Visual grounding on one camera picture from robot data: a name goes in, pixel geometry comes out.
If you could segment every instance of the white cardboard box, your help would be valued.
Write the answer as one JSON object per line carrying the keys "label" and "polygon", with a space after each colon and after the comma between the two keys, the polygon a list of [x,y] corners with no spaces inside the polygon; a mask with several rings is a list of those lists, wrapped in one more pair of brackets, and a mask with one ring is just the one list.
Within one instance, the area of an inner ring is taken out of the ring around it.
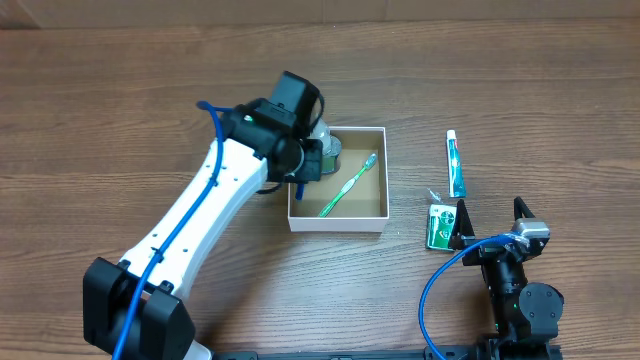
{"label": "white cardboard box", "polygon": [[[289,184],[289,227],[292,232],[382,232],[389,221],[389,176],[387,137],[383,127],[332,126],[331,135],[342,142],[340,169],[305,185],[301,201],[295,185]],[[371,153],[376,165],[366,171],[326,218],[317,217],[342,186],[364,165]]]}

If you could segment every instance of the toothbrush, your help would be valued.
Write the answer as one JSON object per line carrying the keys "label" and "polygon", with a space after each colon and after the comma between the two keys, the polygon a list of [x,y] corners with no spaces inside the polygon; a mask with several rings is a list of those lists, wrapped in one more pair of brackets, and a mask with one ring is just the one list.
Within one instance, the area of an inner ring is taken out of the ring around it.
{"label": "toothbrush", "polygon": [[356,181],[358,181],[360,176],[362,176],[362,174],[364,174],[365,171],[371,169],[373,165],[376,164],[377,158],[378,156],[376,154],[369,155],[369,158],[367,159],[367,161],[364,162],[364,166],[362,166],[362,169],[360,169],[360,171],[356,174],[356,176],[352,177],[351,180],[347,181],[347,183],[344,184],[344,186],[342,187],[338,195],[335,198],[333,198],[333,200],[331,200],[331,202],[327,204],[327,206],[325,206],[324,209],[322,209],[322,211],[318,216],[327,217],[327,215],[329,215],[333,207],[336,206],[338,201],[340,201],[340,199],[342,199],[342,197],[347,192],[349,192],[349,190],[351,190],[351,188],[353,187],[353,185],[355,185]]}

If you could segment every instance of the blue cable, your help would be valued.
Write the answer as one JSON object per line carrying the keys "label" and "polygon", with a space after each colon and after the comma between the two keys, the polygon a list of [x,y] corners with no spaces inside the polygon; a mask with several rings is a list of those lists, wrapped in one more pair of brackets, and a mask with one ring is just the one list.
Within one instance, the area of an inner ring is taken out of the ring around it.
{"label": "blue cable", "polygon": [[480,246],[484,246],[488,244],[506,245],[513,241],[514,239],[510,237],[509,234],[495,235],[495,236],[486,238],[484,240],[480,240],[477,243],[469,246],[468,248],[460,251],[456,256],[452,257],[449,261],[447,261],[444,265],[442,265],[442,267],[440,267],[440,269],[438,269],[438,271],[436,271],[431,276],[431,279],[429,279],[429,281],[427,282],[427,285],[424,287],[424,290],[422,291],[422,297],[420,298],[420,310],[418,311],[418,317],[419,317],[418,321],[420,322],[420,330],[422,330],[422,335],[424,336],[424,339],[427,341],[427,344],[429,344],[429,347],[431,348],[431,352],[433,352],[439,360],[447,360],[447,358],[444,355],[442,355],[440,351],[438,351],[438,348],[436,348],[436,344],[433,343],[433,341],[431,340],[431,337],[429,336],[429,333],[427,332],[427,328],[424,326],[424,303],[427,300],[427,295],[429,294],[429,290],[431,290],[431,287],[433,286],[433,284],[436,282],[436,280],[438,280],[438,277],[442,275],[442,273],[444,273],[445,270],[447,270],[456,261],[460,260],[462,257],[472,252],[473,250],[479,248]]}
{"label": "blue cable", "polygon": [[187,224],[189,219],[191,219],[191,216],[193,216],[196,210],[198,210],[198,207],[200,206],[200,204],[202,204],[202,202],[207,197],[207,195],[209,195],[209,192],[211,191],[211,189],[214,186],[217,186],[218,174],[220,173],[220,168],[222,167],[222,153],[224,151],[224,146],[223,146],[224,133],[222,132],[222,124],[220,123],[220,119],[218,118],[218,114],[216,112],[217,111],[230,112],[232,109],[214,107],[206,101],[199,101],[197,106],[202,110],[209,111],[209,113],[211,114],[211,117],[213,118],[213,125],[216,128],[216,136],[218,137],[218,153],[216,154],[217,155],[216,165],[213,168],[213,175],[211,176],[211,178],[209,179],[209,182],[207,182],[207,185],[204,187],[204,189],[200,193],[200,196],[198,196],[198,198],[193,203],[193,205],[191,205],[189,210],[184,214],[184,216],[182,217],[178,225],[176,225],[176,227],[173,229],[171,234],[169,234],[169,236],[164,241],[164,243],[162,243],[162,246],[160,246],[160,248],[156,250],[155,255],[153,255],[153,257],[149,261],[149,264],[144,269],[144,272],[142,273],[142,276],[138,281],[138,285],[136,286],[136,289],[133,293],[133,297],[131,298],[131,303],[129,304],[129,309],[127,310],[127,317],[124,320],[124,325],[122,327],[122,331],[120,332],[120,336],[118,337],[118,342],[116,343],[116,347],[113,350],[113,357],[112,357],[113,360],[119,360],[120,357],[122,356],[122,352],[124,351],[124,345],[126,344],[127,337],[129,336],[129,331],[131,331],[131,325],[133,324],[133,319],[135,319],[136,312],[138,311],[138,303],[140,302],[142,291],[144,290],[144,286],[147,284],[147,281],[149,280],[149,276],[151,276],[151,273],[153,272],[153,268],[160,261],[162,261],[163,254],[165,253],[165,251],[167,251],[167,249],[169,248],[173,240],[176,238],[176,236],[178,236],[180,231],[182,231],[182,228],[184,228],[184,226]]}

